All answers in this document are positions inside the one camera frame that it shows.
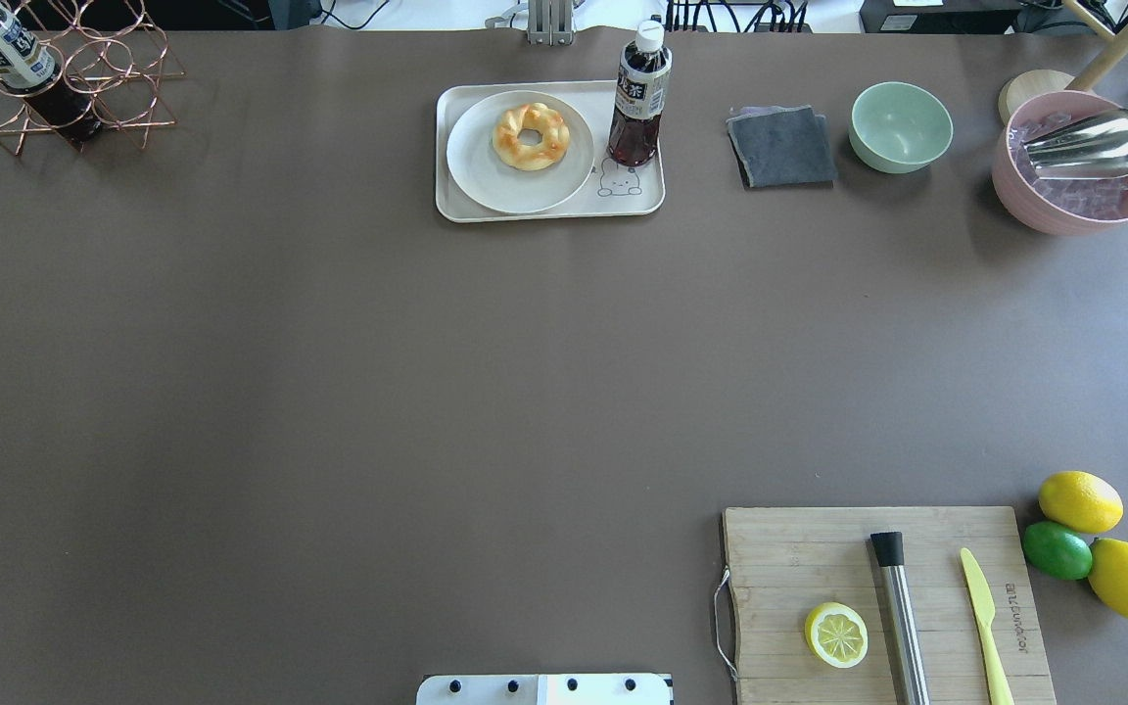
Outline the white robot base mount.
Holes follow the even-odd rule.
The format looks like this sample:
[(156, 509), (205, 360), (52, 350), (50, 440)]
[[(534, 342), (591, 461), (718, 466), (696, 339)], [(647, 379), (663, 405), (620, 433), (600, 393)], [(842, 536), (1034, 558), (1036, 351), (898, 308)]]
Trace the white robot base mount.
[(435, 675), (416, 704), (673, 704), (670, 675)]

